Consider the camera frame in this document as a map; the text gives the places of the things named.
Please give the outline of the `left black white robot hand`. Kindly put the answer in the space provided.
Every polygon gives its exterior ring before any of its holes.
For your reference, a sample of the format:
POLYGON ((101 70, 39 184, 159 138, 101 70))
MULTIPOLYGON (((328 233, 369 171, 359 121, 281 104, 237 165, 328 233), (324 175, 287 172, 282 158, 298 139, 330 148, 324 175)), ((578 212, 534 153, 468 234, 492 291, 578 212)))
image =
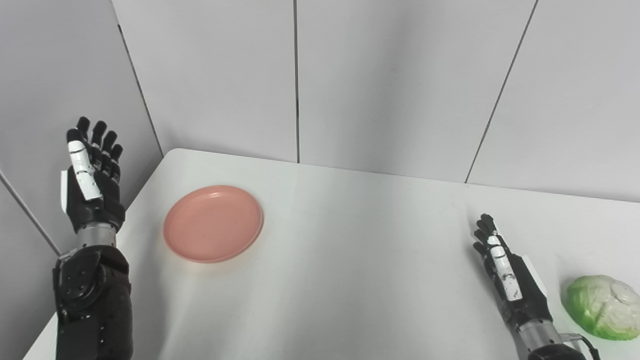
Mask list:
POLYGON ((61 207, 74 233, 90 224, 107 224, 120 230, 126 219, 121 201, 123 147, 118 134, 105 121, 91 124, 86 116, 67 130, 71 166, 62 171, 61 207))

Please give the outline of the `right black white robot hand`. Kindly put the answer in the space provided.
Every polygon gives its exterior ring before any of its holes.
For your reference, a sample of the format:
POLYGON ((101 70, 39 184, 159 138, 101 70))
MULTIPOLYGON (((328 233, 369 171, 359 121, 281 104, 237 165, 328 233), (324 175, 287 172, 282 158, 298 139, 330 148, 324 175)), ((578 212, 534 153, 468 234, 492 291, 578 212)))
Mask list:
POLYGON ((511 251, 494 218, 483 213, 476 221, 473 248, 499 296, 499 309, 514 330, 530 321, 552 322, 547 297, 524 257, 511 251))

